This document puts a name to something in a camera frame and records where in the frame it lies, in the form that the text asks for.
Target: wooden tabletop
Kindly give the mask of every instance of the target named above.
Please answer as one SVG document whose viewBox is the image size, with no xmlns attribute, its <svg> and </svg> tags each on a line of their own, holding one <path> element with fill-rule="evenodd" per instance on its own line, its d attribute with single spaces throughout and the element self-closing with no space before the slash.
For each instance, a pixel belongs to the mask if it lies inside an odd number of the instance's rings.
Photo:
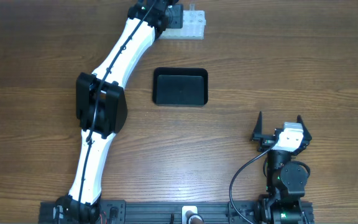
<svg viewBox="0 0 358 224">
<path fill-rule="evenodd" d="M 106 58 L 134 0 L 0 1 L 0 222 L 36 222 L 73 183 L 80 155 L 75 81 Z M 189 1 L 183 1 L 185 9 Z M 157 40 L 126 88 L 128 118 L 103 174 L 103 198 L 228 202 L 258 154 L 258 112 L 272 134 L 302 115 L 313 140 L 304 200 L 317 223 L 358 223 L 358 1 L 196 2 L 204 40 Z M 202 108 L 152 102 L 157 67 L 209 73 Z M 235 200 L 265 193 L 263 159 Z"/>
</svg>

